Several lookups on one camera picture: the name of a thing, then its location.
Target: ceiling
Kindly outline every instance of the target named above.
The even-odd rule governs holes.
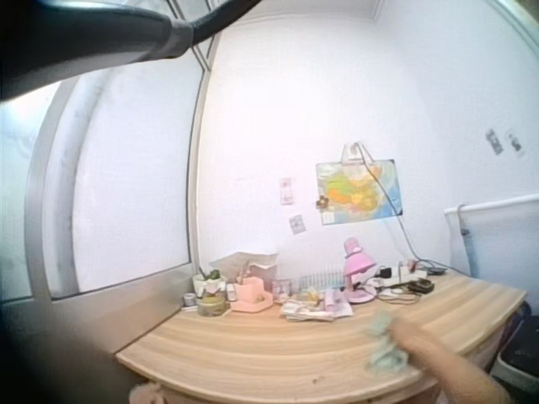
[[[347,14],[358,19],[377,19],[384,0],[263,0],[243,20],[286,15]]]

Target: wooden desk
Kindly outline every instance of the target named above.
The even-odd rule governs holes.
[[[416,369],[399,375],[366,369],[378,341],[365,330],[376,311],[417,322],[459,354],[470,355],[499,335],[525,296],[462,276],[433,280],[435,291],[415,305],[375,300],[356,306],[354,317],[333,323],[287,322],[279,318],[278,306],[216,318],[179,313],[116,357],[148,379],[210,402],[400,401],[435,381]]]

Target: wire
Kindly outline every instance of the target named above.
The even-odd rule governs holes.
[[[190,24],[193,27],[193,46],[210,39],[228,25],[238,21],[261,0],[228,0],[215,10],[203,15]]]
[[[421,300],[421,294],[418,292],[413,292],[412,290],[408,290],[406,286],[398,286],[401,288],[400,290],[402,293],[399,294],[398,297],[391,297],[391,296],[380,296],[380,292],[376,293],[375,295],[369,292],[365,288],[361,288],[362,291],[367,293],[368,295],[374,296],[379,301],[383,301],[384,303],[388,303],[389,305],[403,305],[403,306],[409,306],[417,303]],[[392,286],[383,288],[383,289],[394,289]],[[413,296],[413,299],[407,299],[406,296]]]
[[[414,249],[414,246],[412,245],[412,242],[410,241],[408,233],[406,232],[406,228],[404,227],[403,219],[400,217],[400,212],[397,210],[397,208],[395,207],[395,205],[391,201],[391,198],[389,197],[389,194],[387,193],[386,189],[384,188],[384,186],[382,185],[380,180],[376,177],[376,175],[369,168],[369,165],[368,165],[368,163],[367,163],[367,161],[365,159],[365,154],[363,153],[362,148],[365,148],[365,152],[371,158],[371,161],[374,162],[374,160],[372,159],[371,154],[367,151],[366,147],[362,143],[360,144],[359,142],[356,142],[355,146],[357,147],[358,151],[361,154],[361,160],[363,160],[363,163],[365,165],[365,168],[366,168],[367,172],[371,175],[372,179],[374,179],[375,182],[378,184],[378,187],[380,187],[380,189],[384,193],[384,196],[386,197],[387,202],[389,202],[389,205],[391,206],[391,208],[393,210],[393,213],[395,214],[395,217],[397,217],[398,225],[400,226],[401,230],[403,231],[404,239],[406,240],[406,243],[408,244],[408,248],[410,249],[410,252],[412,253],[412,255],[414,255],[414,258],[417,260],[417,263],[429,263],[432,268],[434,268],[435,265],[439,265],[439,266],[441,266],[443,268],[452,269],[452,270],[458,272],[459,274],[470,276],[469,274],[466,274],[465,272],[462,272],[459,269],[453,268],[451,265],[446,265],[444,263],[439,263],[439,262],[437,262],[437,261],[435,261],[433,259],[421,258],[419,256],[419,254],[417,254],[417,252]]]

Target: poster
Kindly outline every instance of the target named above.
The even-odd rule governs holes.
[[[393,160],[378,160],[370,170],[386,189],[399,215],[403,213],[397,168]],[[371,221],[395,216],[380,186],[362,164],[317,164],[318,194],[327,198],[323,225]]]

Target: pink desk lamp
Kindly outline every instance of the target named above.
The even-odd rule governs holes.
[[[363,283],[371,277],[367,271],[373,268],[376,263],[374,260],[363,252],[357,239],[351,237],[344,242],[344,250],[346,251],[346,264],[344,265],[344,296],[350,303],[365,303],[375,298],[373,294],[367,293],[364,290],[354,290],[352,283],[352,275],[362,274],[357,276],[356,281]]]

